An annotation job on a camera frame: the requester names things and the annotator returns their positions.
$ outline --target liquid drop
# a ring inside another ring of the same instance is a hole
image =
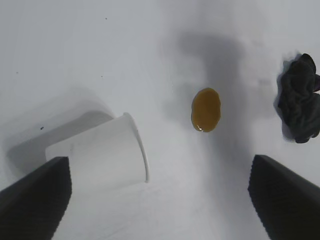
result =
[[[219,94],[212,88],[199,91],[192,102],[191,122],[199,132],[210,132],[220,120]]]

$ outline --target white paper cup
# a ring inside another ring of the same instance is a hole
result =
[[[69,157],[74,194],[149,181],[146,153],[128,113],[47,147],[45,156]]]

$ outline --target black cloth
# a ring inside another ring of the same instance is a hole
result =
[[[69,159],[55,157],[0,192],[0,240],[50,240],[72,193]]]
[[[281,77],[278,107],[297,143],[306,143],[320,131],[320,76],[311,56],[303,54]]]
[[[320,188],[268,156],[254,157],[248,187],[271,240],[320,239]]]

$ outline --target white background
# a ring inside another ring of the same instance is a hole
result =
[[[2,0],[1,188],[41,164],[29,147],[24,157],[12,147],[49,133],[58,112],[72,120],[70,106],[76,114],[103,106],[135,118],[151,182],[79,199],[55,240],[268,239],[247,191],[254,155],[320,185],[320,137],[285,140],[274,109],[284,61],[309,53],[320,64],[319,7],[315,0]],[[220,95],[221,120],[200,133],[191,103],[206,87]]]

